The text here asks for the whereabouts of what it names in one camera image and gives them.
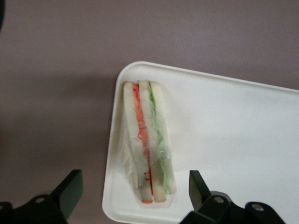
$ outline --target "black mechanical part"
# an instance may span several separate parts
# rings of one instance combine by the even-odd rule
[[[275,210],[264,203],[249,202],[243,209],[225,194],[210,192],[197,170],[190,171],[189,197],[194,211],[181,224],[285,224]]]
[[[4,8],[5,8],[5,2],[4,0],[0,0],[0,31],[4,20]]]
[[[73,170],[50,195],[39,195],[13,209],[0,202],[0,224],[67,224],[83,194],[81,170]]]

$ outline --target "bread slice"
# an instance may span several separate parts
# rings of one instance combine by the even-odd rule
[[[164,174],[164,189],[167,194],[175,194],[177,187],[175,184],[174,173],[171,162],[171,149],[168,129],[165,121],[166,113],[164,99],[159,83],[149,82],[152,89],[153,99],[155,101],[156,119],[158,122],[157,129],[161,133],[163,140],[160,142],[158,158],[161,162],[161,167]]]
[[[150,155],[150,170],[151,170],[151,182],[152,193],[155,202],[166,201],[166,193],[163,185],[163,170],[161,167],[160,159],[158,158],[159,139],[157,134],[157,127],[154,124],[155,112],[151,105],[149,82],[139,81],[140,101],[142,105],[142,112],[144,122],[146,124],[148,138],[149,138],[149,155]]]
[[[129,135],[129,150],[132,156],[130,160],[133,164],[130,166],[130,175],[135,180],[134,190],[138,191],[143,203],[151,203],[151,185],[149,181],[149,166],[142,140],[139,138],[139,125],[136,117],[135,96],[133,93],[133,83],[125,82],[123,86],[123,106],[124,106],[124,125]]]

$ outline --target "screw head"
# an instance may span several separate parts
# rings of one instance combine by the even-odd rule
[[[45,199],[43,197],[39,197],[38,199],[36,199],[36,203],[41,203],[43,202]]]
[[[222,197],[219,197],[219,196],[214,197],[214,200],[215,200],[217,203],[224,203],[223,198],[222,198]]]
[[[260,204],[252,204],[251,206],[257,211],[263,211],[263,207]]]

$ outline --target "plastic wrap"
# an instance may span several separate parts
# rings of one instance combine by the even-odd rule
[[[157,82],[124,82],[120,147],[126,178],[141,204],[169,206],[176,184],[164,101]]]

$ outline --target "plastic tray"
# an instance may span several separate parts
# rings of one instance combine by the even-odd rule
[[[140,207],[117,151],[122,84],[145,79],[160,83],[167,110],[178,187],[169,208]],[[124,223],[179,223],[192,210],[191,169],[237,205],[261,201],[286,223],[298,223],[299,91],[147,62],[128,65],[116,83],[103,211]]]

